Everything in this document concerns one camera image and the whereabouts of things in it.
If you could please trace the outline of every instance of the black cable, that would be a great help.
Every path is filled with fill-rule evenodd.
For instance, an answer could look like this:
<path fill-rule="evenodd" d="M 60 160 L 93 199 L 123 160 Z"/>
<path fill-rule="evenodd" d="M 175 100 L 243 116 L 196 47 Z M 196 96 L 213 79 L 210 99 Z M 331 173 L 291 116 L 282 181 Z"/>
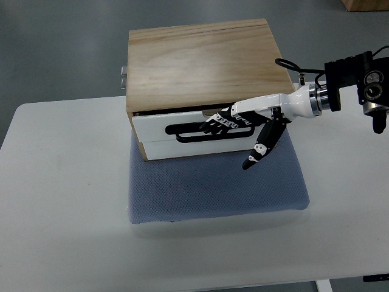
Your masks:
<path fill-rule="evenodd" d="M 321 76 L 323 76 L 325 74 L 325 72 L 322 72 L 322 73 L 320 73 L 318 76 L 316 76 L 316 78 L 315 78 L 315 83 L 316 83 L 316 85 L 319 87 L 319 88 L 322 88 L 322 86 L 320 85 L 320 83 L 318 82 L 318 79 L 321 77 Z"/>
<path fill-rule="evenodd" d="M 300 68 L 297 64 L 281 58 L 275 59 L 274 62 L 281 67 L 284 67 L 292 71 L 296 71 L 298 73 L 315 73 L 315 74 L 325 73 L 324 70 Z"/>
<path fill-rule="evenodd" d="M 377 55 L 380 51 L 382 51 L 383 49 L 389 49 L 389 46 L 384 46 L 384 47 L 382 47 L 382 48 L 380 48 L 377 52 L 375 52 L 374 54 L 373 54 L 373 57 L 375 56 L 375 55 Z"/>

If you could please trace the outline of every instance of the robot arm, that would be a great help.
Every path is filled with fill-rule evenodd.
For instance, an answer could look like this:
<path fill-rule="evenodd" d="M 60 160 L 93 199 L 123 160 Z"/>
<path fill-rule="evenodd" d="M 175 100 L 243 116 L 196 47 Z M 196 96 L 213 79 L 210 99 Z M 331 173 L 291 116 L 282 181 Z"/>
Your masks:
<path fill-rule="evenodd" d="M 264 124 L 249 158 L 248 169 L 268 155 L 296 117 L 313 118 L 329 108 L 326 95 L 317 85 L 303 85 L 292 94 L 270 94 L 234 103 L 210 117 L 202 126 L 205 133 L 226 133 L 233 128 Z"/>
<path fill-rule="evenodd" d="M 382 133 L 389 112 L 389 58 L 373 59 L 376 53 L 365 52 L 325 64 L 325 70 L 302 69 L 296 64 L 276 59 L 276 63 L 300 73 L 300 87 L 292 94 L 270 94 L 234 103 L 210 117 L 200 129 L 204 133 L 222 134 L 234 128 L 264 124 L 250 156 L 243 163 L 248 169 L 267 156 L 286 128 L 296 117 L 313 118 L 323 110 L 340 110 L 339 89 L 357 85 L 363 113 L 373 117 L 373 130 Z M 305 85 L 303 72 L 317 73 L 314 85 Z M 326 85 L 318 78 L 326 75 Z"/>

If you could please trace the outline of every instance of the wooden box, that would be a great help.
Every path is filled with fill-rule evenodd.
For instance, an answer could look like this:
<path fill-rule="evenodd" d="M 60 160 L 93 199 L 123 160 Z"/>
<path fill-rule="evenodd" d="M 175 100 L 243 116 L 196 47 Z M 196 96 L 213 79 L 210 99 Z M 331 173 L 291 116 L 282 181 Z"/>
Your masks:
<path fill-rule="evenodd" d="M 389 10 L 389 0 L 342 0 L 347 11 L 384 11 Z"/>
<path fill-rule="evenodd" d="M 144 160 L 251 149 L 260 128 L 215 141 L 196 129 L 239 100 L 292 92 L 280 57 L 265 19 L 130 31 L 126 110 Z"/>

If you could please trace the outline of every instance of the white drawer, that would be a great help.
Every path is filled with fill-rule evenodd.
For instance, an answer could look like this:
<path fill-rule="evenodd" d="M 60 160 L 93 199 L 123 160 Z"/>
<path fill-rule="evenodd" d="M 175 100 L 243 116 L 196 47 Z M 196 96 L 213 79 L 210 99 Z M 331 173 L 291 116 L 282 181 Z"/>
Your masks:
<path fill-rule="evenodd" d="M 248 150 L 255 145 L 262 127 L 256 127 L 229 131 L 231 135 L 250 135 L 248 137 L 239 137 L 234 139 L 223 139 L 214 141 L 191 142 L 203 139 L 213 139 L 215 136 L 204 133 L 182 133 L 167 134 L 167 126 L 177 127 L 186 123 L 200 123 L 207 119 L 202 111 L 191 111 L 186 113 L 157 114 L 150 116 L 133 117 L 133 125 L 137 133 L 139 142 L 143 144 L 148 160 L 157 160 L 165 158 L 175 158 L 193 155 L 204 155 L 211 153 L 230 152 L 239 150 Z"/>

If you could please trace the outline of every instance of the wooden crate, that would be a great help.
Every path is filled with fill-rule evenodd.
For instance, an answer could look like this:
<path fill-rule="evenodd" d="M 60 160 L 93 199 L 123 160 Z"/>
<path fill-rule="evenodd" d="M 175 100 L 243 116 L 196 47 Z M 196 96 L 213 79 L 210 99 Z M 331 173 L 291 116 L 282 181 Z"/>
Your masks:
<path fill-rule="evenodd" d="M 130 31 L 126 110 L 143 158 L 133 117 L 290 93 L 287 71 L 274 63 L 280 57 L 265 19 Z"/>
<path fill-rule="evenodd" d="M 384 11 L 389 10 L 389 0 L 342 0 L 347 11 Z"/>

